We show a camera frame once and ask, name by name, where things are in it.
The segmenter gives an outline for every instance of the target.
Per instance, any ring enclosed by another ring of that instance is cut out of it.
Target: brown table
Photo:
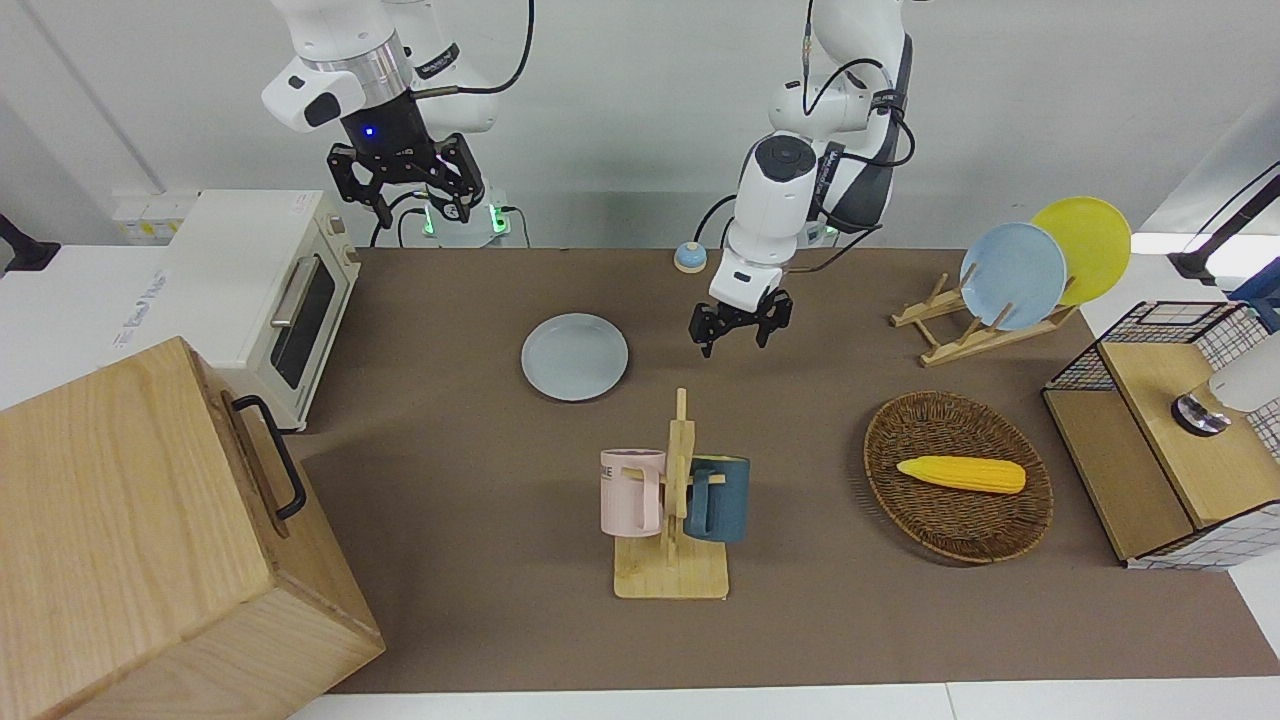
[[[289,438],[388,644],[338,692],[1280,671],[1228,575],[1116,564],[1039,397],[1091,341],[1079,318],[916,364],[923,341],[886,318],[959,252],[858,250],[795,275],[791,328],[763,351],[737,331],[712,360],[686,333],[710,275],[677,273],[669,251],[364,259],[311,425]],[[540,396],[520,370],[529,331],[570,311],[608,318],[631,347],[622,382],[579,405]],[[931,325],[963,331],[960,319]],[[598,452],[662,447],[677,386],[700,451],[751,459],[748,538],[730,547],[727,601],[620,601],[598,528]],[[867,424],[925,388],[991,405],[1043,456],[1056,511],[1029,555],[946,565],[874,505]]]

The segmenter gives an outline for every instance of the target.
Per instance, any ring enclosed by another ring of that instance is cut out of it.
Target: oven door
[[[289,398],[298,425],[306,418],[320,370],[347,306],[351,281],[319,227],[303,243],[284,293],[271,316],[274,340],[261,372]]]

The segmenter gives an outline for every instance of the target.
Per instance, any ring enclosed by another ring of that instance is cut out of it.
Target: cable
[[[899,160],[877,160],[874,158],[863,158],[861,155],[855,155],[852,152],[841,152],[840,156],[846,160],[859,160],[876,168],[897,168],[899,165],[910,163],[911,158],[915,158],[915,133],[911,132],[911,128],[906,124],[906,119],[902,118],[901,113],[897,110],[890,110],[890,113],[892,114],[893,123],[902,128],[902,135],[905,135],[906,140],[911,143],[906,149],[906,155],[904,158]]]
[[[831,87],[831,83],[836,82],[836,79],[840,78],[840,76],[844,74],[845,70],[849,70],[850,68],[855,68],[858,65],[872,65],[879,68],[881,70],[884,69],[884,65],[881,64],[879,60],[873,60],[870,58],[859,58],[856,60],[850,60],[844,65],[840,65],[840,68],[837,68],[836,72],[831,73],[831,77],[827,78],[827,82],[822,83],[822,87],[818,88],[818,95],[813,97],[812,105],[809,104],[809,76],[806,73],[804,78],[804,96],[803,96],[804,101],[801,102],[801,109],[804,110],[805,117],[808,118],[809,115],[813,114],[814,110],[818,109],[818,101],[822,100],[823,94],[827,92],[827,90]]]
[[[392,204],[387,206],[387,210],[388,211],[394,210],[397,205],[399,205],[401,202],[408,200],[410,197],[416,196],[417,193],[419,193],[417,190],[411,190],[411,191],[406,192],[404,195],[398,196],[396,200],[392,200]],[[378,246],[378,234],[381,233],[381,232],[383,232],[383,225],[381,224],[374,225],[374,234],[369,236],[369,246],[370,247],[376,247]]]
[[[712,205],[712,209],[708,210],[707,214],[703,215],[701,222],[698,223],[698,229],[694,231],[694,242],[698,242],[698,238],[700,238],[703,236],[703,228],[707,227],[707,223],[712,219],[712,215],[716,214],[716,210],[719,210],[721,208],[723,208],[724,204],[728,202],[730,200],[736,200],[736,199],[737,199],[737,193],[735,193],[735,195],[726,195],[724,197],[721,197],[719,200],[717,200],[714,205]],[[721,247],[724,247],[724,242],[723,241],[721,241]]]
[[[1192,243],[1196,242],[1196,238],[1199,237],[1201,233],[1203,233],[1206,229],[1208,229],[1208,225],[1212,224],[1213,220],[1216,220],[1217,217],[1221,215],[1228,208],[1230,208],[1231,202],[1235,202],[1251,187],[1258,184],[1258,181],[1261,181],[1262,178],[1265,178],[1268,174],[1271,174],[1271,170],[1274,170],[1276,168],[1280,168],[1280,160],[1276,160],[1275,163],[1271,163],[1271,165],[1268,165],[1267,169],[1265,169],[1261,173],[1258,173],[1258,177],[1251,179],[1249,184],[1245,184],[1244,187],[1242,187],[1235,195],[1231,196],[1230,200],[1228,200],[1226,202],[1224,202],[1222,206],[1219,208],[1216,213],[1213,213],[1212,215],[1210,215],[1210,218],[1207,220],[1204,220],[1204,224],[1201,225],[1201,229],[1196,231],[1196,234],[1193,234],[1192,238],[1187,241],[1187,245],[1183,246],[1183,252],[1187,252],[1187,249],[1190,247]]]
[[[502,208],[499,208],[499,210],[502,210],[503,213],[516,213],[517,215],[520,215],[520,228],[525,231],[525,247],[529,247],[531,250],[534,247],[534,243],[529,241],[529,218],[525,217],[525,211],[521,210],[520,208],[516,208],[515,205],[503,205]]]
[[[841,249],[840,249],[840,252],[836,252],[835,255],[832,255],[831,258],[828,258],[827,260],[824,260],[824,261],[823,261],[822,264],[819,264],[819,265],[815,265],[815,266],[813,266],[813,268],[796,268],[796,269],[794,269],[794,270],[787,270],[787,274],[792,274],[792,275],[799,275],[799,274],[803,274],[803,273],[817,273],[818,270],[822,270],[822,269],[826,269],[826,268],[827,268],[828,265],[831,265],[831,264],[832,264],[832,263],[835,263],[836,260],[840,260],[840,258],[841,258],[841,256],[842,256],[842,255],[844,255],[845,252],[849,252],[849,249],[850,249],[850,247],[852,247],[852,246],[858,245],[859,242],[861,242],[861,241],[867,240],[867,236],[869,236],[869,234],[872,234],[873,232],[876,232],[876,231],[881,229],[882,227],[883,227],[883,225],[872,225],[872,227],[869,227],[869,228],[864,229],[864,231],[863,231],[863,233],[861,233],[861,234],[859,234],[858,237],[855,237],[855,238],[854,238],[852,241],[850,241],[850,243],[849,243],[849,245],[846,245],[846,246],[841,247]]]
[[[800,109],[804,111],[804,115],[806,118],[812,115],[815,109],[818,109],[818,101],[822,100],[823,94],[827,92],[827,88],[831,87],[831,83],[836,82],[836,78],[838,78],[845,72],[858,65],[872,65],[879,68],[882,73],[884,72],[884,65],[872,58],[859,58],[856,60],[850,60],[844,65],[840,65],[840,68],[837,68],[836,72],[831,73],[831,77],[827,78],[827,82],[822,83],[822,88],[818,90],[818,95],[813,99],[813,104],[810,105],[809,54],[812,51],[813,51],[813,0],[809,0],[809,9],[805,12],[804,17],[804,44],[801,45],[800,50],[800,76],[804,78],[804,91],[800,96]],[[892,88],[893,86],[893,81],[892,78],[888,77],[888,73],[884,74],[884,85],[887,85],[890,88]]]
[[[502,92],[508,87],[516,85],[520,79],[521,73],[525,72],[525,65],[529,63],[529,51],[534,46],[534,0],[529,0],[529,32],[525,33],[525,50],[520,54],[520,64],[516,65],[516,72],[511,73],[507,82],[494,86],[494,87],[458,87],[456,92],[465,95],[493,95],[495,92]]]
[[[728,222],[724,223],[724,229],[721,231],[721,250],[724,250],[724,238],[728,237],[728,227],[733,224],[733,218],[730,217]]]
[[[410,215],[426,215],[425,208],[410,208],[401,213],[401,219],[396,220],[396,240],[399,242],[401,247],[404,247],[404,218]]]

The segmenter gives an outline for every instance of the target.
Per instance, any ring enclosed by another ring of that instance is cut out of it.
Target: mug rack
[[[1002,331],[1000,329],[1001,323],[1004,323],[1005,318],[1007,318],[1014,310],[1014,304],[1010,302],[1005,305],[1005,307],[996,316],[996,320],[989,325],[984,324],[982,318],[974,318],[959,338],[951,342],[938,342],[933,332],[931,332],[924,324],[924,320],[965,310],[966,307],[961,291],[977,269],[977,263],[970,264],[969,269],[965,270],[964,277],[960,278],[960,283],[945,292],[942,288],[947,284],[947,278],[950,275],[947,273],[942,273],[938,282],[933,283],[933,290],[929,292],[928,297],[915,305],[908,306],[896,315],[890,315],[890,323],[895,328],[908,324],[915,325],[915,329],[920,331],[924,341],[929,343],[929,350],[920,355],[920,365],[932,368],[933,365],[942,365],[943,363],[951,363],[952,360],[960,360],[961,357],[969,357],[970,355],[977,355],[979,352],[986,352],[1005,345],[1053,332],[1062,327],[1062,323],[1065,323],[1076,311],[1075,305],[1059,305],[1052,313],[1048,314],[1048,316],[1029,328],[1019,331]],[[1071,282],[1075,278],[1068,278],[1066,287],[1062,288],[1064,293],[1066,292],[1066,288],[1071,287]]]
[[[625,600],[724,600],[728,557],[724,543],[691,538],[681,532],[689,516],[686,497],[694,461],[694,421],[689,395],[676,389],[676,418],[667,433],[662,532],[643,538],[613,538],[613,594]],[[712,475],[710,483],[723,483]]]

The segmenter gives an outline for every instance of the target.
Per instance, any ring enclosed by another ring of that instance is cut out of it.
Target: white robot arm
[[[262,91],[262,102],[300,132],[340,120],[351,145],[335,143],[328,164],[343,200],[369,206],[389,228],[383,186],[425,183],[444,217],[466,222],[484,197],[484,181],[461,132],[493,126],[495,88],[461,88],[481,78],[461,60],[457,45],[444,41],[431,3],[271,4],[289,27],[297,56]],[[428,123],[453,132],[436,141]],[[356,178],[357,164],[369,172],[367,183]]]
[[[714,341],[733,328],[758,325],[756,343],[764,347],[788,324],[791,299],[780,286],[806,223],[823,217],[841,232],[878,227],[892,169],[905,163],[893,159],[911,73],[902,1],[812,3],[812,28],[840,68],[817,91],[809,87],[806,27],[805,79],[777,94],[769,110],[777,132],[756,142],[742,165],[710,286],[718,304],[694,310],[690,336],[703,355],[710,357]],[[831,140],[850,131],[863,131],[856,149]]]

